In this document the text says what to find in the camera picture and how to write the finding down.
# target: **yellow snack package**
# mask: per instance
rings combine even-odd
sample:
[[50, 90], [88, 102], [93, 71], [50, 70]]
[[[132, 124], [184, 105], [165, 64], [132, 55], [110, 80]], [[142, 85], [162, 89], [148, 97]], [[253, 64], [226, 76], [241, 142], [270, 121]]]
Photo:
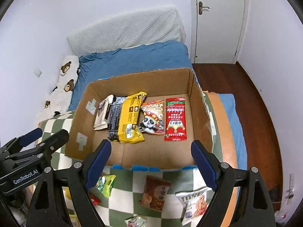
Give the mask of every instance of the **yellow snack package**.
[[146, 92], [128, 96], [122, 105], [118, 127], [119, 142], [137, 143], [144, 141], [144, 137], [138, 128], [140, 106], [144, 102]]
[[72, 222], [72, 226], [73, 226], [73, 227], [81, 227], [77, 215], [75, 215], [75, 214], [70, 214], [70, 215], [69, 215], [69, 218], [71, 219], [71, 222]]
[[69, 188], [68, 187], [63, 187], [63, 189], [65, 190], [65, 196], [67, 197], [67, 199], [72, 199], [71, 197], [71, 193], [69, 192]]

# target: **red snack wrapper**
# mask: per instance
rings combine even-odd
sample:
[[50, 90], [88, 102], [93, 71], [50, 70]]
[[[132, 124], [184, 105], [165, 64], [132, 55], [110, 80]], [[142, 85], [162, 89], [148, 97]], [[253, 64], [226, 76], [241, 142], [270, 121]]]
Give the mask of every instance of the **red snack wrapper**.
[[92, 193], [88, 193], [90, 198], [91, 198], [91, 202], [93, 203], [93, 205], [98, 205], [100, 203], [100, 200], [94, 196]]
[[185, 98], [166, 99], [165, 141], [186, 140]]

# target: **blue bed sheet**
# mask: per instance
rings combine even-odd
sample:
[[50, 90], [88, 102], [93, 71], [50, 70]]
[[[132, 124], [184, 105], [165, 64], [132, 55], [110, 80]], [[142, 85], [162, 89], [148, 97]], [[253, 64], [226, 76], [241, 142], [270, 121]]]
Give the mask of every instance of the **blue bed sheet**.
[[130, 49], [92, 53], [79, 58], [80, 74], [75, 85], [69, 111], [77, 109], [90, 82], [112, 76], [179, 67], [192, 68], [187, 47], [174, 40]]
[[234, 101], [233, 94], [218, 94], [220, 100], [224, 106], [225, 112], [227, 114], [232, 135], [234, 137], [234, 144], [236, 147], [237, 163], [238, 168], [242, 170], [247, 170], [247, 151], [244, 141], [242, 126], [239, 121], [239, 117], [236, 113], [236, 103]]

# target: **white pillow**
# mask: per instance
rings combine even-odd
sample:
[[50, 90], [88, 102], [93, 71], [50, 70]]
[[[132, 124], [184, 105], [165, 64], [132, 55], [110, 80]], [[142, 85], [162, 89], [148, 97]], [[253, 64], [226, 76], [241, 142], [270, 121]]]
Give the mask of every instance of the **white pillow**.
[[174, 7], [153, 8], [96, 22], [68, 36], [78, 57], [142, 44], [176, 40], [185, 42], [185, 31]]
[[71, 103], [73, 90], [78, 80], [79, 59], [75, 55], [65, 57], [60, 67], [59, 81], [45, 102], [44, 109], [38, 114], [38, 123], [64, 114]]

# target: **cardboard box flap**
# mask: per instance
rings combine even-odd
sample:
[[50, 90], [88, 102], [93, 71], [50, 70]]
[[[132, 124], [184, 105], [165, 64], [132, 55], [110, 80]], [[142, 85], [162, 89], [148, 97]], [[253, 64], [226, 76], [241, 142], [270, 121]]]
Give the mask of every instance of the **cardboard box flap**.
[[65, 147], [67, 156], [81, 160], [91, 153], [96, 109], [102, 101], [90, 85], [87, 86], [77, 107], [72, 121], [72, 128], [69, 132], [69, 141]]
[[197, 84], [192, 85], [190, 105], [191, 114], [194, 117], [192, 120], [194, 138], [200, 140], [208, 152], [212, 152], [213, 141], [211, 131], [209, 130], [209, 115], [205, 110], [202, 92]]
[[105, 99], [108, 95], [130, 96], [145, 91], [147, 96], [168, 96], [188, 93], [190, 68], [136, 72], [97, 80], [90, 85]]

